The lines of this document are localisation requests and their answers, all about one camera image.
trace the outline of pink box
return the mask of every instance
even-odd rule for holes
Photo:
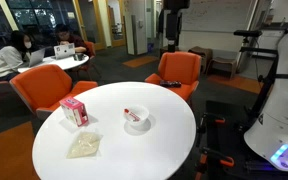
[[[77,126],[81,126],[88,121],[84,103],[68,97],[60,101],[61,107],[67,119],[72,120]]]

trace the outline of blue light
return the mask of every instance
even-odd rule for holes
[[[282,155],[286,151],[287,148],[288,148],[288,144],[284,144],[283,146],[281,146],[275,152],[275,154],[271,157],[271,161],[275,161],[278,157],[280,157],[280,155]]]

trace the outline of laptop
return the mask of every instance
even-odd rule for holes
[[[34,67],[43,63],[45,48],[32,52],[29,62],[23,63],[19,68]]]
[[[75,54],[74,43],[54,46],[55,59],[64,59]]]

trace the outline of black hair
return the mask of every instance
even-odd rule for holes
[[[69,31],[69,27],[65,24],[57,24],[55,26],[55,32],[59,33],[59,32],[68,32]]]
[[[15,47],[15,49],[17,49],[18,51],[22,53],[27,51],[27,48],[25,47],[25,44],[24,44],[25,35],[27,34],[21,31],[17,31],[17,30],[13,31],[11,34],[11,46]]]

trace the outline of woman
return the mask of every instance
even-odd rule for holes
[[[82,38],[79,36],[73,35],[69,32],[67,25],[58,24],[55,27],[55,33],[57,35],[57,40],[60,45],[74,43],[75,52],[84,53],[88,55],[88,49]]]
[[[29,60],[32,46],[28,35],[20,31],[11,34],[11,45],[0,50],[0,81],[10,81],[18,75],[17,68],[23,61]]]

